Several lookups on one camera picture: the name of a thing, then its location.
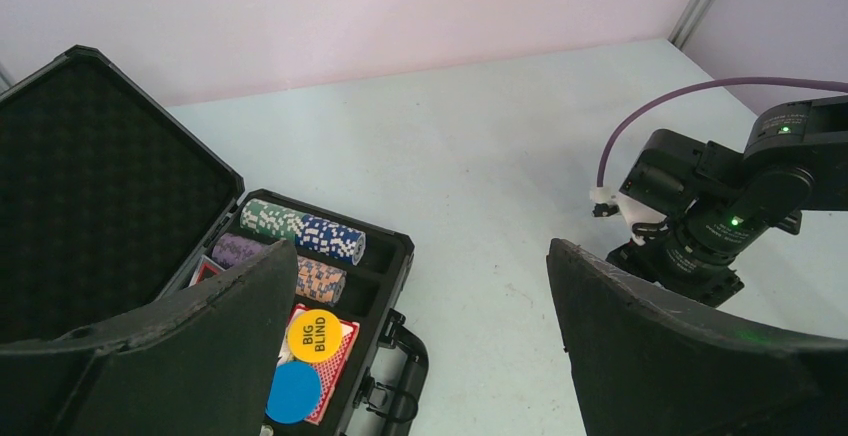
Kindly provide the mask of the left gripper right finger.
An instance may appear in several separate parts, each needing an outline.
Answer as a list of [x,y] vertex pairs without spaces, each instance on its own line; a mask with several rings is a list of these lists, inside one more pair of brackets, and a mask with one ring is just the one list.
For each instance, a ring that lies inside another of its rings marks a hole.
[[547,273],[590,435],[843,435],[847,343],[733,316],[551,241]]

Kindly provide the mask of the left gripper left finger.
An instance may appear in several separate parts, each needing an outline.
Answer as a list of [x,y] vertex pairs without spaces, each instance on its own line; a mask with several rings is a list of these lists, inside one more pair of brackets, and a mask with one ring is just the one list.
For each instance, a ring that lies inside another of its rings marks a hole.
[[1,348],[5,435],[257,435],[295,296],[294,246],[54,340]]

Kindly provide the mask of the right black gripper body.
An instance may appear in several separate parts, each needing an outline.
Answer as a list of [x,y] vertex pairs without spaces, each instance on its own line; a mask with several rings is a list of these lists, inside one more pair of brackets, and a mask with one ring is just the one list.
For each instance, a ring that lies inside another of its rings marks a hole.
[[735,253],[703,235],[696,219],[738,197],[742,163],[741,153],[715,142],[654,131],[619,187],[631,238],[608,262],[713,308],[736,295],[744,284],[730,267]]

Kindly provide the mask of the all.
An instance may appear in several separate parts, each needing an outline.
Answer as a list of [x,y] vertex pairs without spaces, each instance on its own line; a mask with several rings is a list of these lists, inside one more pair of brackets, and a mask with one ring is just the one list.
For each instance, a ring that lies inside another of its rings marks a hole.
[[220,274],[221,272],[223,272],[223,268],[220,265],[209,257],[203,255],[189,280],[188,286],[194,286],[206,279]]

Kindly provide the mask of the blue round chip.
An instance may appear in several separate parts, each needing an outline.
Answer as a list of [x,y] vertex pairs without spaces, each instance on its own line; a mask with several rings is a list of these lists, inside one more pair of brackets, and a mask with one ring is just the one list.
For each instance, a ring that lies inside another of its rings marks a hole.
[[317,371],[307,363],[291,361],[276,367],[265,413],[274,422],[295,424],[318,406],[322,392]]

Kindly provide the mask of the yellow big blind button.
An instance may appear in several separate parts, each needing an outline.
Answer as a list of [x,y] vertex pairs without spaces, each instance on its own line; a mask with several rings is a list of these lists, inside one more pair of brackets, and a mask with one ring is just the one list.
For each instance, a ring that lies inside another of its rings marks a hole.
[[341,347],[343,325],[330,311],[312,309],[296,315],[287,329],[286,343],[295,359],[317,364],[331,359]]

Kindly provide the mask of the red playing card deck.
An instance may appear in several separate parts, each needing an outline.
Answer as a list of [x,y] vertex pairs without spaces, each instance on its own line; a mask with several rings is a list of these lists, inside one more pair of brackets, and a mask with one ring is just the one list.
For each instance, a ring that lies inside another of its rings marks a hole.
[[360,324],[325,309],[294,306],[278,353],[266,415],[283,425],[324,418]]

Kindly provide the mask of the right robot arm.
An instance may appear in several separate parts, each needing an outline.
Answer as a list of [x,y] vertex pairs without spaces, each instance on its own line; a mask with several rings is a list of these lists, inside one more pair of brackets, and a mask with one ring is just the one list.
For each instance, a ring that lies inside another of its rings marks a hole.
[[803,211],[846,210],[847,99],[765,111],[743,152],[659,129],[620,190],[658,215],[632,222],[607,262],[718,307],[743,289],[730,266],[765,231],[796,235]]

